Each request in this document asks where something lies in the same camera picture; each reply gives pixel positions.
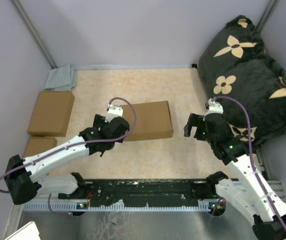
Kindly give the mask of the brown cardboard box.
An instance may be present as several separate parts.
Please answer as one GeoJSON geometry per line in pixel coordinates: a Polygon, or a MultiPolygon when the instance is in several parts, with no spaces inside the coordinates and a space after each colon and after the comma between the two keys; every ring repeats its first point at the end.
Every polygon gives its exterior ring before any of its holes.
{"type": "Polygon", "coordinates": [[[156,101],[133,105],[137,121],[126,142],[168,139],[173,136],[169,102],[156,101]]]}

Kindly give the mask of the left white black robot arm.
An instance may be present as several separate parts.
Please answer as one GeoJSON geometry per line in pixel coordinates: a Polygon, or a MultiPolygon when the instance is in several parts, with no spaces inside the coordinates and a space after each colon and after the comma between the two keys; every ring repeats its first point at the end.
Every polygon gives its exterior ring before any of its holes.
{"type": "Polygon", "coordinates": [[[50,172],[78,158],[98,152],[104,154],[113,149],[116,142],[121,143],[129,130],[130,125],[124,118],[118,116],[105,122],[105,118],[97,114],[92,127],[66,143],[30,157],[11,157],[3,178],[13,203],[21,205],[36,196],[57,193],[77,199],[84,197],[87,187],[79,173],[52,176],[50,172]]]}

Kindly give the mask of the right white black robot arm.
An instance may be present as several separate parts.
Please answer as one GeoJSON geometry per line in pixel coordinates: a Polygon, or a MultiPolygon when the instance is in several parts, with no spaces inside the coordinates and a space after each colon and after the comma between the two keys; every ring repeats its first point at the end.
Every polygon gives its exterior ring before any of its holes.
{"type": "Polygon", "coordinates": [[[259,240],[286,239],[286,203],[270,187],[250,159],[247,144],[234,137],[219,113],[191,113],[184,127],[184,136],[206,141],[214,155],[233,171],[244,187],[240,189],[223,172],[206,178],[205,191],[211,198],[223,198],[251,224],[259,240]]]}

